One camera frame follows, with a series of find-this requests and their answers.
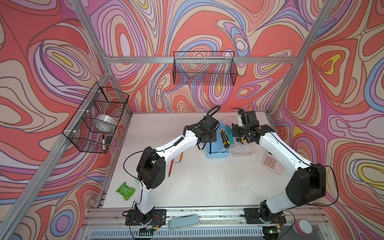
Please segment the teal utility knife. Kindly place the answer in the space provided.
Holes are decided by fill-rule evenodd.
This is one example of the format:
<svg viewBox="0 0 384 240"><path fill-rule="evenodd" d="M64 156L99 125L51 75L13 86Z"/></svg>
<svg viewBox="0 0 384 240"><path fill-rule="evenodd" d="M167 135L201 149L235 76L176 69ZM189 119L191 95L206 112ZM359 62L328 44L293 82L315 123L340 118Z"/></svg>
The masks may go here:
<svg viewBox="0 0 384 240"><path fill-rule="evenodd" d="M226 132L228 134L229 142L230 142L231 145L233 145L234 144L234 140L233 140L233 135L232 135L232 129L228 125L226 125L225 127L226 127Z"/></svg>

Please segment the yellow black utility knife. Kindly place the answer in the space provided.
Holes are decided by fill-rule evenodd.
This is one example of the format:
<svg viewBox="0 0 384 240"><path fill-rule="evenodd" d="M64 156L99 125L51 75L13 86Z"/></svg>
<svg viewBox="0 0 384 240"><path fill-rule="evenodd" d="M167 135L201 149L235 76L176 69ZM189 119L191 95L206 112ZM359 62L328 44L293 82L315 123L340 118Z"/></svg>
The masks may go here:
<svg viewBox="0 0 384 240"><path fill-rule="evenodd" d="M228 139L228 137L226 135L226 132L223 129L221 129L220 133L221 133L221 137L222 137L222 140L223 140L224 147L226 149L229 148L230 147L230 142L229 142L229 139Z"/></svg>

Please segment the blue plastic tool box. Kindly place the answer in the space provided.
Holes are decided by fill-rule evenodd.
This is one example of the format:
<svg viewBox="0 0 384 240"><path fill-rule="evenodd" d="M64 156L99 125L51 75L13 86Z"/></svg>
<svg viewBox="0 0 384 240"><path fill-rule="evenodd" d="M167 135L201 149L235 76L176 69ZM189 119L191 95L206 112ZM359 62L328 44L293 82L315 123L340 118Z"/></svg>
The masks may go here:
<svg viewBox="0 0 384 240"><path fill-rule="evenodd" d="M225 123L220 122L217 128L217 139L216 142L206 144L205 154L208 159L227 158L229 155L249 157L256 153L256 148L248 144L244 138L235 140L231 127Z"/></svg>

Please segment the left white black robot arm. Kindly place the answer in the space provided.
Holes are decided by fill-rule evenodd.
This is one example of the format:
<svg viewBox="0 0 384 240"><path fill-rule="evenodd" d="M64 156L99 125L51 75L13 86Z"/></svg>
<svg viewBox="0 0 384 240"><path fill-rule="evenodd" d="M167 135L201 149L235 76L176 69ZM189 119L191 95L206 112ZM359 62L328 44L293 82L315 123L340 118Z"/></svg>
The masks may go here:
<svg viewBox="0 0 384 240"><path fill-rule="evenodd" d="M146 215L155 207L152 190L159 187L166 179L172 160L200 143L217 141L217 129L220 122L210 115L205 115L199 122L185 126L183 133L169 143L157 147L147 147L138 163L138 179L143 184L140 203L137 209Z"/></svg>

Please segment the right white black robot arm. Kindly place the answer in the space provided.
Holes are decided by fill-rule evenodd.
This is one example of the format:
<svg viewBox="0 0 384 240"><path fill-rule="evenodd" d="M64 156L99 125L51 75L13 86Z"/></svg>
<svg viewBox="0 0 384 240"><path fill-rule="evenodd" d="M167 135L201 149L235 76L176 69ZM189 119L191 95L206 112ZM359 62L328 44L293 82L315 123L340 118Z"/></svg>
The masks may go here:
<svg viewBox="0 0 384 240"><path fill-rule="evenodd" d="M260 125L254 111L238 109L237 125L232 125L235 138L245 138L271 153L290 174L285 190L260 204L259 219L274 221L283 211L301 207L326 195L326 169L313 164L287 145L269 125Z"/></svg>

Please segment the pink calculator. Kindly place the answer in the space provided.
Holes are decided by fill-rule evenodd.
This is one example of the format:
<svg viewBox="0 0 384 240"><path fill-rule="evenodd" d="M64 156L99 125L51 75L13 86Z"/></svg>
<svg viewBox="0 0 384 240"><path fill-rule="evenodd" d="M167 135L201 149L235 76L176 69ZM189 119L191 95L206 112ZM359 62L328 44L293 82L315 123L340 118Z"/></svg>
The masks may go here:
<svg viewBox="0 0 384 240"><path fill-rule="evenodd" d="M262 165L277 174L282 174L284 171L284 166L269 152L266 153Z"/></svg>

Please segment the grey blue foot pedal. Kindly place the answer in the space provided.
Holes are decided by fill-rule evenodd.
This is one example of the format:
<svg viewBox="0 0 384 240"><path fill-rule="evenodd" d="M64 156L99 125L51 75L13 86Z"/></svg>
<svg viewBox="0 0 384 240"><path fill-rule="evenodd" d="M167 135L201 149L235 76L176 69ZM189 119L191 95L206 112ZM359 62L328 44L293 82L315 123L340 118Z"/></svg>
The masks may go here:
<svg viewBox="0 0 384 240"><path fill-rule="evenodd" d="M197 226L200 224L200 218L198 215L184 216L180 218L174 218L169 220L169 230L176 230L182 228L188 228Z"/></svg>

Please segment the silver tape roll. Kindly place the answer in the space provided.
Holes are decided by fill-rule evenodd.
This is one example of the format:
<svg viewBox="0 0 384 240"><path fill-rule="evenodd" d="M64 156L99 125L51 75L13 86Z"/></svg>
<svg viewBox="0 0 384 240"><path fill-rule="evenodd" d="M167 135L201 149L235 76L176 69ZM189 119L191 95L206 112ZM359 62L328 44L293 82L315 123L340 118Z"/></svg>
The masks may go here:
<svg viewBox="0 0 384 240"><path fill-rule="evenodd" d="M97 120L100 120L102 122L105 122L107 124L111 124L116 126L118 124L117 120L114 117L111 117L109 115L100 114L96 117Z"/></svg>

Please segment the green packet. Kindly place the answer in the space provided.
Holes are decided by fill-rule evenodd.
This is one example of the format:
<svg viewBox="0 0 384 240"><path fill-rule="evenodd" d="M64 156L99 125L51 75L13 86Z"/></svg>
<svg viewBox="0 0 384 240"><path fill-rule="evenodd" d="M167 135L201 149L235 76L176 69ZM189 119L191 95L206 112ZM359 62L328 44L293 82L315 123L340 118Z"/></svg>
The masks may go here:
<svg viewBox="0 0 384 240"><path fill-rule="evenodd" d="M136 189L128 186L126 182L122 183L116 190L116 193L119 193L120 195L122 195L125 201L128 201L135 192L136 192Z"/></svg>

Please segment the red handled hex key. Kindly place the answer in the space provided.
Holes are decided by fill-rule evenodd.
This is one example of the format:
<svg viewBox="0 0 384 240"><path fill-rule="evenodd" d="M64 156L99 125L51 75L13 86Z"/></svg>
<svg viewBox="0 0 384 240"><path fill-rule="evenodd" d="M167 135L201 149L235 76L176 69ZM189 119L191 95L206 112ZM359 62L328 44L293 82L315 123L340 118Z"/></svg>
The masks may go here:
<svg viewBox="0 0 384 240"><path fill-rule="evenodd" d="M168 177L171 176L172 169L173 169L173 164L174 164L174 160L175 160L175 159L172 159L172 161L171 161L170 168L169 168L169 172L168 172Z"/></svg>

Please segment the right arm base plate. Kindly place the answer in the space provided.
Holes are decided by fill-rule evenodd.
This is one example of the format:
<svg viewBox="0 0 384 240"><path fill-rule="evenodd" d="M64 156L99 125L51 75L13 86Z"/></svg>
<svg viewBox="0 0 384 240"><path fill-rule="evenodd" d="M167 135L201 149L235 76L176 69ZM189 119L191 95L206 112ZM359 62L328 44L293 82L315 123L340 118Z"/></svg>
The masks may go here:
<svg viewBox="0 0 384 240"><path fill-rule="evenodd" d="M277 224L284 225L287 220L283 212L277 214L270 213L268 209L260 208L245 208L243 217L247 224Z"/></svg>

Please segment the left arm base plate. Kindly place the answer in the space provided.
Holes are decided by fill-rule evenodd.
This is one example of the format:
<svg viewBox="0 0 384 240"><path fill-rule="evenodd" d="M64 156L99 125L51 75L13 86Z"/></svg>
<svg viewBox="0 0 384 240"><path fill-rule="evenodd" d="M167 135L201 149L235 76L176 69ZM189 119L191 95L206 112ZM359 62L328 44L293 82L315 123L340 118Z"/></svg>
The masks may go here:
<svg viewBox="0 0 384 240"><path fill-rule="evenodd" d="M152 209L147 214L142 214L138 209L128 210L122 213L126 218L126 226L153 226L161 227L166 223L166 209Z"/></svg>

